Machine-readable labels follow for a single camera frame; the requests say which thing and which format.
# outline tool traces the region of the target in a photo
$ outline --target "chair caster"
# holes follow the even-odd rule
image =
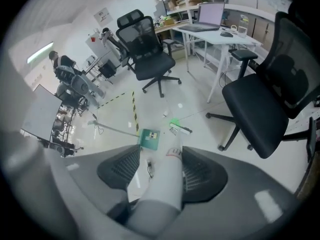
[[[225,148],[224,148],[224,146],[219,145],[219,146],[218,146],[218,150],[220,150],[220,151],[224,151],[224,150],[225,150]]]

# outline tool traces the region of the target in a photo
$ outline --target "mouse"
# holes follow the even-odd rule
[[[231,34],[231,33],[229,33],[229,32],[226,32],[226,31],[222,32],[222,33],[220,34],[220,36],[225,37],[225,38],[233,38],[233,37],[234,37],[233,34]]]

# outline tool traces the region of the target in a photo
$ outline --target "yellow and black tape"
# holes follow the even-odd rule
[[[119,97],[121,97],[122,95],[125,95],[126,93],[124,92],[124,93],[122,93],[121,95],[119,95],[119,96],[117,96],[117,97],[115,97],[115,98],[113,98],[113,99],[111,99],[111,100],[109,100],[108,102],[106,102],[105,104],[102,104],[101,106],[99,106],[98,107],[98,109],[100,109],[101,107],[103,107],[104,105],[107,105],[108,103],[110,103],[110,102],[112,102],[112,101],[114,101],[115,99],[118,99]]]
[[[139,135],[139,124],[138,124],[138,116],[137,116],[137,112],[136,112],[136,100],[135,100],[135,92],[134,91],[132,92],[132,105],[133,105],[136,135]]]

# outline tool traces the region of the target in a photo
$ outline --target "ceiling light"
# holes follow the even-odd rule
[[[32,54],[27,60],[26,63],[30,63],[32,62],[36,57],[38,57],[40,54],[42,54],[44,51],[48,50],[50,47],[52,47],[54,45],[54,42],[49,43],[48,45],[46,45],[45,47],[41,48],[40,50],[38,50],[37,52],[35,52],[34,54]]]

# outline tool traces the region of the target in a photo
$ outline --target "black mesh office chair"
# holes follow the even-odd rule
[[[168,45],[169,55],[166,54],[159,44],[155,33],[154,23],[150,16],[136,9],[128,14],[118,18],[117,25],[119,29],[116,35],[129,50],[130,57],[135,63],[134,72],[139,81],[152,79],[142,88],[146,93],[146,88],[158,82],[160,97],[164,94],[161,90],[161,80],[181,80],[177,77],[164,76],[166,72],[171,73],[171,68],[176,62],[171,57],[172,40],[164,40]]]
[[[244,77],[248,61],[257,55],[248,50],[231,54],[243,61],[238,79],[222,89],[233,117],[207,113],[207,118],[233,122],[235,129],[226,150],[241,130],[261,158],[268,158],[284,137],[289,119],[320,93],[320,63],[304,26],[284,12],[275,16],[272,47],[255,72]]]

